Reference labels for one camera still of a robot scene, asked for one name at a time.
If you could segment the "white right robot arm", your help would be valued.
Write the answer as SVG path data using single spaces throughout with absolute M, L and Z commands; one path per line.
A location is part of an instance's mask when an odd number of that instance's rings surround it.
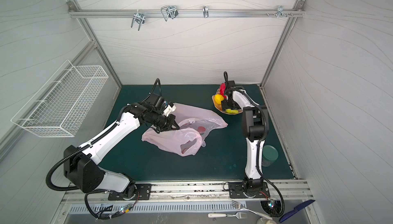
M 242 86 L 229 80 L 227 72 L 224 72 L 224 82 L 214 100 L 223 113 L 242 115 L 242 132 L 246 139 L 247 162 L 241 197 L 254 198 L 258 194 L 262 194 L 267 199 L 267 207 L 264 210 L 265 213 L 260 217 L 265 219 L 281 217 L 285 210 L 283 196 L 262 171 L 263 147 L 269 133 L 267 107 L 256 103 Z

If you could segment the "pink plastic bag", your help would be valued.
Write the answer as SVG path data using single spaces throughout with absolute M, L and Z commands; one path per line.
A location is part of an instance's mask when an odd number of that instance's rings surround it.
M 175 106 L 173 114 L 180 129 L 157 134 L 149 128 L 142 135 L 142 141 L 180 156 L 195 155 L 201 147 L 206 146 L 205 139 L 210 132 L 228 126 L 221 116 L 211 110 L 180 103 L 175 103 Z M 199 126 L 205 127 L 206 132 L 198 132 Z

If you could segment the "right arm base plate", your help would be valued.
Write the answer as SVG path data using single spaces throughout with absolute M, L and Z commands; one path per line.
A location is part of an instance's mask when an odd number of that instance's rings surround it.
M 270 198 L 270 191 L 267 182 L 257 186 L 245 186 L 243 182 L 227 182 L 223 186 L 225 191 L 229 192 L 231 199 L 246 199 L 246 198 Z

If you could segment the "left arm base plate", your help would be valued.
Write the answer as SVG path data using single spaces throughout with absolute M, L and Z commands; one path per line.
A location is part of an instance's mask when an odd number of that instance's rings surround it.
M 124 192 L 110 192 L 108 200 L 149 200 L 152 184 L 134 184 Z

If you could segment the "red fruit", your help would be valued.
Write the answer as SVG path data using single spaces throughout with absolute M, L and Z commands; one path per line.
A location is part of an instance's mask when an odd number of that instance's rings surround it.
M 202 126 L 199 126 L 199 127 L 197 128 L 197 131 L 200 132 L 200 133 L 204 133 L 204 132 L 206 132 L 206 128 L 205 128 L 205 127 L 202 127 Z

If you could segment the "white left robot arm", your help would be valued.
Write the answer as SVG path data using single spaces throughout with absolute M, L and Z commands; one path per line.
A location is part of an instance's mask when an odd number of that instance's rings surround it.
M 179 130 L 173 114 L 175 105 L 167 101 L 162 92 L 155 93 L 155 89 L 161 89 L 159 79 L 143 100 L 124 106 L 116 120 L 97 136 L 79 147 L 69 146 L 63 159 L 47 173 L 47 187 L 54 191 L 81 190 L 83 193 L 111 191 L 122 198 L 132 198 L 137 192 L 135 181 L 122 173 L 104 170 L 99 164 L 119 142 L 143 124 L 150 124 L 158 134 Z

